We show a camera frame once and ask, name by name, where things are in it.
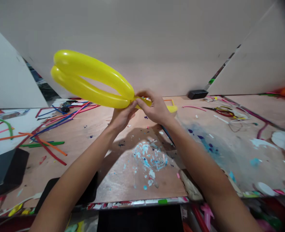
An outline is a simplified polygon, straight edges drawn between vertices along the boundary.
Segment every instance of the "table surface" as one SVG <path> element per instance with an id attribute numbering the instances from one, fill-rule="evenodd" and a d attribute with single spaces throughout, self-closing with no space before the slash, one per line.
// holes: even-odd
<path id="1" fill-rule="evenodd" d="M 233 132 L 235 128 L 231 130 L 228 124 L 214 115 L 228 121 L 227 117 L 210 110 L 204 112 L 195 108 L 182 108 L 185 105 L 213 107 L 218 105 L 216 102 L 189 100 L 186 96 L 164 99 L 173 99 L 178 106 L 176 119 L 185 130 L 193 131 L 190 133 L 193 139 L 206 148 L 220 167 L 234 174 L 241 191 L 254 190 L 256 182 L 264 182 L 273 189 L 285 188 L 285 151 L 264 145 L 256 147 L 251 141 L 256 138 L 264 122 L 252 118 L 247 120 L 248 123 L 240 131 Z M 73 121 L 40 136 L 46 141 L 65 141 L 58 148 L 68 156 L 65 157 L 54 149 L 52 151 L 67 166 L 55 161 L 42 147 L 23 148 L 30 152 L 23 182 L 7 195 L 0 208 L 10 208 L 25 198 L 42 192 L 50 179 L 60 177 L 104 130 L 111 120 L 112 112 L 113 109 L 100 106 L 78 114 Z M 94 203 L 186 196 L 182 183 L 177 178 L 177 172 L 184 165 L 162 127 L 146 119 L 142 110 L 137 111 L 129 125 L 118 135 L 98 171 L 98 189 Z M 270 138 L 275 131 L 279 130 L 268 126 L 261 137 L 272 143 Z M 257 167 L 250 164 L 254 158 L 262 160 Z M 149 176 L 152 172 L 158 188 L 150 183 Z M 30 200 L 25 203 L 25 207 L 35 207 L 37 202 L 38 200 Z"/>
<path id="2" fill-rule="evenodd" d="M 236 95 L 227 98 L 285 129 L 285 97 Z"/>

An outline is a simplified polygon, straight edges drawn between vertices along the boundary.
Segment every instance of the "white panel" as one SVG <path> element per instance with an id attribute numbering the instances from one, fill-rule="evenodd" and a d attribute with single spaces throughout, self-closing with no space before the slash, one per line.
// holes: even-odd
<path id="1" fill-rule="evenodd" d="M 209 87 L 210 94 L 257 94 L 285 87 L 285 7 L 257 23 Z"/>
<path id="2" fill-rule="evenodd" d="M 0 31 L 61 97 L 60 49 L 95 57 L 164 96 L 206 86 L 274 0 L 0 0 Z"/>
<path id="3" fill-rule="evenodd" d="M 19 53 L 0 34 L 0 109 L 47 107 Z"/>

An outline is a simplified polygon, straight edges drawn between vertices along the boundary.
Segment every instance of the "workbench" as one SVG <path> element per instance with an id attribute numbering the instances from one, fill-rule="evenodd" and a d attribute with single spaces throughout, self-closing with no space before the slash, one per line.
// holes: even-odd
<path id="1" fill-rule="evenodd" d="M 254 146 L 252 142 L 264 126 L 263 121 L 253 117 L 246 121 L 246 128 L 234 132 L 214 115 L 230 120 L 227 117 L 210 110 L 182 108 L 186 105 L 216 107 L 219 106 L 217 102 L 190 100 L 186 96 L 164 99 L 173 100 L 178 106 L 176 119 L 196 142 L 206 148 L 221 168 L 232 172 L 236 185 L 246 193 L 245 196 L 247 192 L 255 190 L 254 184 L 257 182 L 263 182 L 272 189 L 285 189 L 285 151 L 279 147 Z M 50 179 L 60 177 L 106 128 L 112 113 L 112 108 L 100 106 L 78 114 L 74 120 L 40 135 L 45 141 L 65 141 L 58 148 L 68 154 L 66 157 L 55 150 L 53 152 L 67 166 L 55 161 L 42 147 L 22 148 L 30 153 L 23 182 L 19 188 L 7 194 L 3 203 L 0 203 L 0 209 L 13 207 L 25 198 L 42 192 Z M 269 125 L 261 137 L 272 144 L 271 135 L 279 130 Z M 261 160 L 255 167 L 250 163 L 254 158 Z M 117 136 L 98 170 L 98 188 L 93 203 L 177 197 L 186 202 L 187 198 L 183 198 L 186 192 L 177 177 L 178 171 L 184 168 L 163 128 L 138 110 L 128 127 Z M 35 207 L 37 202 L 30 200 L 24 207 Z"/>

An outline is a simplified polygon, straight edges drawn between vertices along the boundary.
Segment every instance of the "black object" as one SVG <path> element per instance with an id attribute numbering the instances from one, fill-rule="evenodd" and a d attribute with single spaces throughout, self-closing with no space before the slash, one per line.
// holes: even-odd
<path id="1" fill-rule="evenodd" d="M 188 93 L 189 99 L 200 99 L 206 97 L 208 92 L 206 90 L 191 90 Z"/>
<path id="2" fill-rule="evenodd" d="M 100 210 L 97 232 L 183 232 L 179 205 Z"/>
<path id="3" fill-rule="evenodd" d="M 28 156 L 27 151 L 19 148 L 0 155 L 0 195 L 22 183 Z"/>
<path id="4" fill-rule="evenodd" d="M 98 178 L 98 172 L 96 172 L 95 176 L 91 180 L 90 184 L 76 203 L 76 205 L 83 205 L 83 204 L 88 204 L 93 201 L 95 201 L 96 198 L 96 191 L 97 191 L 97 178 Z M 45 189 L 43 190 L 43 193 L 38 201 L 38 204 L 36 205 L 35 208 L 35 214 L 37 214 L 45 201 L 46 197 L 48 196 L 49 192 L 51 189 L 54 187 L 56 182 L 59 180 L 59 178 L 54 178 L 48 181 L 46 184 Z"/>
<path id="5" fill-rule="evenodd" d="M 63 107 L 61 108 L 61 111 L 64 112 L 64 113 L 68 113 L 68 112 L 70 111 L 70 109 L 69 109 L 69 107 L 67 107 L 67 106 L 63 106 Z"/>

